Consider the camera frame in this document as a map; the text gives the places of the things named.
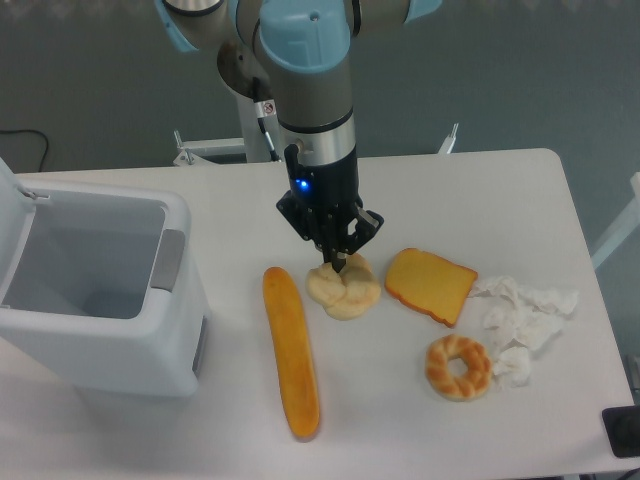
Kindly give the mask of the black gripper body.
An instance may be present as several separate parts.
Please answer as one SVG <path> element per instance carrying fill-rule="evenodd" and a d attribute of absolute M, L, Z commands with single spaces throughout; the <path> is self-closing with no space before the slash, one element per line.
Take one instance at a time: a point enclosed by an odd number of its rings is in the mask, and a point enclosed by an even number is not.
<path fill-rule="evenodd" d="M 331 164 L 305 166 L 299 146 L 290 144 L 284 158 L 289 190 L 276 208 L 303 240 L 349 256 L 376 236 L 384 218 L 364 208 L 354 151 Z"/>

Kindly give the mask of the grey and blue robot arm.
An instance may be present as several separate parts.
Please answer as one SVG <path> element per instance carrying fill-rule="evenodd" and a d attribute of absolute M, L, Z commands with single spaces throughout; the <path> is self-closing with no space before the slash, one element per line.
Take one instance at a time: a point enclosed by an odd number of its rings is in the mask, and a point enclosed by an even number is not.
<path fill-rule="evenodd" d="M 351 43 L 440 8 L 438 1 L 159 1 L 186 50 L 239 47 L 253 92 L 275 103 L 289 189 L 277 208 L 340 272 L 384 223 L 358 188 Z"/>

